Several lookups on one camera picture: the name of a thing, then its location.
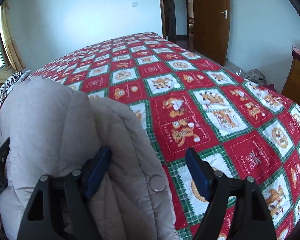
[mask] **puffer jacket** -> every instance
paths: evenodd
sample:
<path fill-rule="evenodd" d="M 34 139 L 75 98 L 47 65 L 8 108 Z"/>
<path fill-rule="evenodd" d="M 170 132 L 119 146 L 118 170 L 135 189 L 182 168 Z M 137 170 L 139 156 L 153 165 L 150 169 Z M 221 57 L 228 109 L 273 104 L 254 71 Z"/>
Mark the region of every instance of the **puffer jacket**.
<path fill-rule="evenodd" d="M 0 144 L 7 137 L 8 188 L 0 195 L 0 213 L 9 239 L 17 238 L 40 176 L 61 177 L 80 169 L 101 145 L 110 147 L 111 163 L 89 209 L 103 239 L 179 239 L 167 177 L 128 106 L 109 98 L 88 99 L 38 77 L 16 85 L 5 100 Z"/>

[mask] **metal bolt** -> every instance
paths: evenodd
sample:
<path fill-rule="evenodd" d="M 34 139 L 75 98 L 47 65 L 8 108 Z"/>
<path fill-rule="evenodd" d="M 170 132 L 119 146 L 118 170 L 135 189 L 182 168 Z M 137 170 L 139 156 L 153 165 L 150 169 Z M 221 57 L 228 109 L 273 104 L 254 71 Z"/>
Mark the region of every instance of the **metal bolt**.
<path fill-rule="evenodd" d="M 214 175 L 216 175 L 217 177 L 222 177 L 223 173 L 221 171 L 215 171 Z"/>
<path fill-rule="evenodd" d="M 80 170 L 75 170 L 75 171 L 72 171 L 72 175 L 73 176 L 79 176 L 81 174 L 81 171 Z"/>
<path fill-rule="evenodd" d="M 41 178 L 40 178 L 40 180 L 41 180 L 42 182 L 45 182 L 47 179 L 48 179 L 48 176 L 47 176 L 47 175 L 43 175 L 43 176 L 41 176 Z"/>
<path fill-rule="evenodd" d="M 250 183 L 254 182 L 254 177 L 248 176 L 247 181 L 250 182 Z"/>

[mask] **black and white striped fabric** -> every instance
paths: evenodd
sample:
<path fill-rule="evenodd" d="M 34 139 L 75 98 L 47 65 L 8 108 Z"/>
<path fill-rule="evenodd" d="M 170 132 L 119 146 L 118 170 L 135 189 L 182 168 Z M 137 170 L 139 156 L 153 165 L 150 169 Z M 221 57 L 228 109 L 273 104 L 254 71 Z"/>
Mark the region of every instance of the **black and white striped fabric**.
<path fill-rule="evenodd" d="M 24 74 L 23 71 L 14 73 L 0 87 L 0 107 L 2 106 L 4 100 L 7 96 L 7 90 L 9 89 L 9 87 L 11 87 L 14 83 L 16 83 L 23 74 Z"/>

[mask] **bed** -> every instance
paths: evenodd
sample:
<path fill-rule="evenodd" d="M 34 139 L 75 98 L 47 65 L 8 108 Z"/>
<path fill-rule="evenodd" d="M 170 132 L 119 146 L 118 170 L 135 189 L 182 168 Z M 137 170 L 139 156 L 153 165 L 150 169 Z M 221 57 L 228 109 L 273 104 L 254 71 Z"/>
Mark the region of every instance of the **bed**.
<path fill-rule="evenodd" d="M 169 179 L 181 239 L 192 239 L 208 206 L 185 164 L 193 147 L 214 170 L 253 176 L 284 239 L 300 219 L 300 107 L 164 40 L 140 33 L 55 60 L 43 76 L 130 106 Z M 219 239 L 226 239 L 234 198 Z"/>

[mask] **yellow curtain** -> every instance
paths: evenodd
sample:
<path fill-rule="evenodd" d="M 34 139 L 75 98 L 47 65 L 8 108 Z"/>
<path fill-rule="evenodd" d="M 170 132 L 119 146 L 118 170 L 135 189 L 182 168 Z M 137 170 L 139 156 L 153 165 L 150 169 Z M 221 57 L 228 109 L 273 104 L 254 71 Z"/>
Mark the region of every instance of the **yellow curtain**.
<path fill-rule="evenodd" d="M 17 48 L 16 42 L 14 40 L 14 37 L 11 33 L 11 30 L 9 28 L 8 22 L 7 22 L 7 11 L 9 10 L 9 6 L 7 3 L 7 0 L 4 1 L 4 3 L 0 7 L 0 33 L 4 45 L 4 49 L 7 53 L 10 66 L 15 71 L 21 71 L 26 66 L 23 63 L 19 50 Z"/>

